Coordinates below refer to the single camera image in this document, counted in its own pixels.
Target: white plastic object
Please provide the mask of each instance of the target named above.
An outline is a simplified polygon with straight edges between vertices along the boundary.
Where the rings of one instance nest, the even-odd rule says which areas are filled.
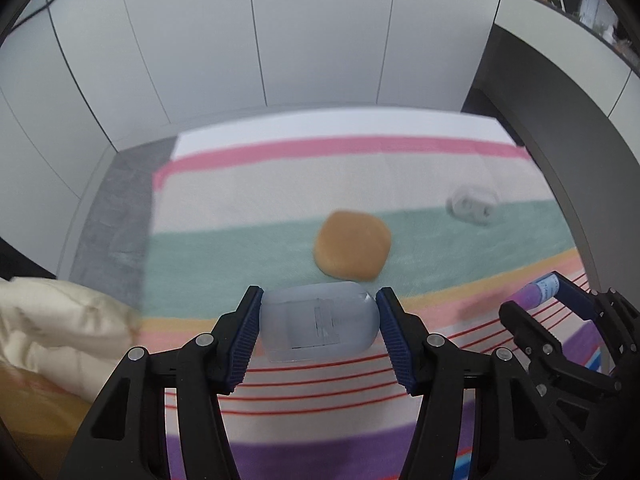
[[[453,216],[474,224],[489,224],[495,217],[498,195],[487,188],[463,186],[458,188],[449,201]]]
[[[379,328],[376,301],[355,282],[294,286],[262,295],[260,337],[271,362],[359,354],[372,345]]]

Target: translucent plastic container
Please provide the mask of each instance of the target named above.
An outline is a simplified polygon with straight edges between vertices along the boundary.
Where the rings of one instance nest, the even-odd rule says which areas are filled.
[[[265,292],[260,336],[271,362],[332,360],[369,348],[380,328],[376,301],[354,282]]]

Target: pink stripe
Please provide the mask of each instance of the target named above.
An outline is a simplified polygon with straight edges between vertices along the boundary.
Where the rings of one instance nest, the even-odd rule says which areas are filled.
[[[500,142],[441,137],[330,137],[327,139],[281,140],[197,153],[172,160],[154,175],[154,190],[175,173],[231,168],[279,158],[304,158],[330,155],[365,155],[369,153],[463,153],[529,158],[523,148]]]

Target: white fabric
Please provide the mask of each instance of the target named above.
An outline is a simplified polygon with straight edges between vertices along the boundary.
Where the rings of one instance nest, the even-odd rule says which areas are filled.
[[[0,360],[93,401],[133,346],[135,311],[74,283],[0,282]]]

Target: gray floor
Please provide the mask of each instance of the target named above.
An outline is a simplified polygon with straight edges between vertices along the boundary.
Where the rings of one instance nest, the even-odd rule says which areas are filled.
[[[139,307],[152,212],[152,175],[175,137],[116,154],[91,206],[70,281]]]

